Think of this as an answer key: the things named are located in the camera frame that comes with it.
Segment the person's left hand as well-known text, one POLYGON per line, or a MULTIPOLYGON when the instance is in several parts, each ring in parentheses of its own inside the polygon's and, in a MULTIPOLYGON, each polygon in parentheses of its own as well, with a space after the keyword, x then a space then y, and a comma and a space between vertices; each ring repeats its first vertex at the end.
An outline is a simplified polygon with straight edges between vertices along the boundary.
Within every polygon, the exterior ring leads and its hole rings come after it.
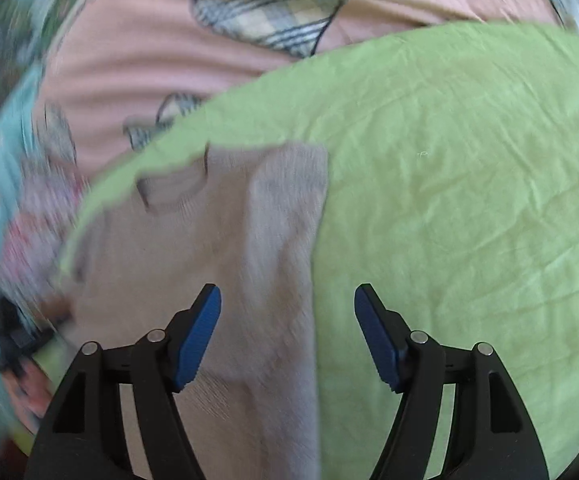
POLYGON ((21 362, 22 375, 11 370, 2 374, 5 389, 12 401, 14 412, 30 434, 36 434, 50 402, 53 389, 46 374, 30 360, 21 362))

